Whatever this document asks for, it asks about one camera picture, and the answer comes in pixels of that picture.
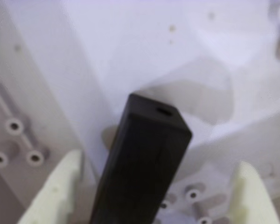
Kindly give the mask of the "cream white gripper finger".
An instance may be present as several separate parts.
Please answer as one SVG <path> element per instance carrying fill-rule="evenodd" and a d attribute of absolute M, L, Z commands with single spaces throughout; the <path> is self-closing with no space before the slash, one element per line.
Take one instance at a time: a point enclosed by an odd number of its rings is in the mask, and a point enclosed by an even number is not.
<path fill-rule="evenodd" d="M 232 179 L 233 224 L 277 224 L 278 214 L 257 170 L 242 161 Z"/>
<path fill-rule="evenodd" d="M 82 176 L 82 151 L 68 152 L 48 176 L 19 224 L 67 224 Z"/>

